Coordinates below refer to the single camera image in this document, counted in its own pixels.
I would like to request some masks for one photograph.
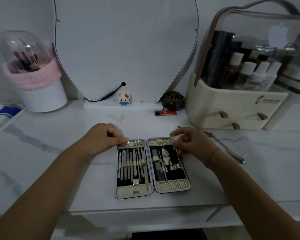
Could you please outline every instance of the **white bottle cap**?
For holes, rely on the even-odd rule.
[[[256,73],[259,73],[259,74],[264,74],[268,67],[269,67],[270,63],[269,62],[266,62],[266,61],[262,61],[258,68],[256,69]]]
[[[273,75],[276,75],[277,72],[279,71],[280,67],[281,67],[281,63],[280,62],[273,62],[271,64],[271,66],[269,66],[267,72],[270,73],[270,74],[273,74]]]
[[[242,67],[240,73],[245,74],[245,75],[251,75],[253,73],[254,69],[256,68],[256,66],[257,66],[256,63],[246,61],[243,64],[243,67]]]
[[[243,57],[244,57],[243,53],[234,52],[232,54],[232,57],[231,57],[231,60],[230,60],[229,64],[232,65],[232,66],[238,66],[238,65],[240,65]]]

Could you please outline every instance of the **drawer pull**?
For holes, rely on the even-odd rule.
[[[264,113],[258,113],[258,116],[260,117],[261,120],[267,120],[267,119],[269,119],[269,117],[266,116]]]
[[[228,118],[228,114],[224,111],[219,111],[221,118]]]
[[[232,123],[232,126],[235,130],[240,130],[240,125],[238,125],[237,123]]]

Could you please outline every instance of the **manicure set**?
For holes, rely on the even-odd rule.
[[[173,150],[171,137],[129,140],[118,146],[115,197],[147,196],[156,190],[170,193],[189,190],[184,165]]]

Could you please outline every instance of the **forearm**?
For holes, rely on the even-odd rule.
[[[253,240],[300,239],[300,225],[220,150],[208,166]]]
[[[0,240],[50,239],[86,157],[76,144],[62,152],[0,218]]]

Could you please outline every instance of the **left hand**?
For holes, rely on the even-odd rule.
[[[113,124],[96,124],[75,144],[88,155],[101,152],[109,146],[127,141]]]

